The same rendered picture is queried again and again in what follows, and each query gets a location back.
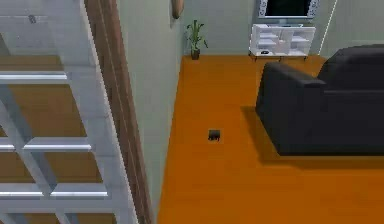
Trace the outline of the green house plant in pot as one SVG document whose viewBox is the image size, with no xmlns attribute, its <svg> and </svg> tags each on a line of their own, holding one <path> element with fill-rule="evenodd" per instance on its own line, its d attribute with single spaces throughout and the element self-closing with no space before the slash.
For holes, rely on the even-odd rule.
<svg viewBox="0 0 384 224">
<path fill-rule="evenodd" d="M 190 42 L 190 54 L 193 60 L 199 59 L 201 44 L 208 47 L 207 41 L 200 35 L 200 30 L 203 26 L 204 23 L 200 23 L 197 19 L 195 19 L 186 27 L 188 33 L 187 40 Z"/>
</svg>

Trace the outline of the brown wooden door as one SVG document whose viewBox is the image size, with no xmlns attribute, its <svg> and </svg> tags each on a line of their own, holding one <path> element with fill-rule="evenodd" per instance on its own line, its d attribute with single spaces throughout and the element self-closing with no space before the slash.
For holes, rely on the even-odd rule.
<svg viewBox="0 0 384 224">
<path fill-rule="evenodd" d="M 138 224 L 155 224 L 117 0 L 84 0 Z"/>
</svg>

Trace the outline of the white shelf unit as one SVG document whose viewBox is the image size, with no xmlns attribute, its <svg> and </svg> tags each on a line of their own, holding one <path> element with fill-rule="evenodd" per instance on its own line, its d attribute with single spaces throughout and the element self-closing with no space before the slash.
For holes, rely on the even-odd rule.
<svg viewBox="0 0 384 224">
<path fill-rule="evenodd" d="M 0 222 L 138 224 L 84 0 L 0 0 Z"/>
</svg>

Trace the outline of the white television stand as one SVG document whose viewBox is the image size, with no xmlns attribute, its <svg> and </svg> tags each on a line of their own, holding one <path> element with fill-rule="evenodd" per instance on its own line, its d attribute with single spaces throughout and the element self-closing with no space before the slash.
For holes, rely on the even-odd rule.
<svg viewBox="0 0 384 224">
<path fill-rule="evenodd" d="M 303 57 L 307 59 L 316 28 L 303 24 L 253 24 L 249 41 L 249 55 L 259 57 Z"/>
</svg>

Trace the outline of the black sofa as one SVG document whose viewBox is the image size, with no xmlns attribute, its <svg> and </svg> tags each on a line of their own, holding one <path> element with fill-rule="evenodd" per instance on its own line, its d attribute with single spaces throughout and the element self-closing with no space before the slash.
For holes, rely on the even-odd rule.
<svg viewBox="0 0 384 224">
<path fill-rule="evenodd" d="M 384 44 L 339 49 L 312 77 L 264 66 L 255 110 L 284 156 L 384 156 Z"/>
</svg>

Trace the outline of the brown oval wall ornament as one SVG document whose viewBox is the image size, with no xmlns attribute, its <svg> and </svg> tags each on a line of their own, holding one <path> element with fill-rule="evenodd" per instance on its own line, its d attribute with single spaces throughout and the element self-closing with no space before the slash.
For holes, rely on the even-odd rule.
<svg viewBox="0 0 384 224">
<path fill-rule="evenodd" d="M 171 0 L 172 17 L 178 19 L 184 10 L 184 0 Z"/>
</svg>

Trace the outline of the television set with white frame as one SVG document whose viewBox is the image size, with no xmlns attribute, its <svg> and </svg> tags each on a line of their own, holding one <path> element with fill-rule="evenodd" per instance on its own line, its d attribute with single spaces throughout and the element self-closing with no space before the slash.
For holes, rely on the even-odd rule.
<svg viewBox="0 0 384 224">
<path fill-rule="evenodd" d="M 314 18 L 320 0 L 260 0 L 260 18 Z"/>
</svg>

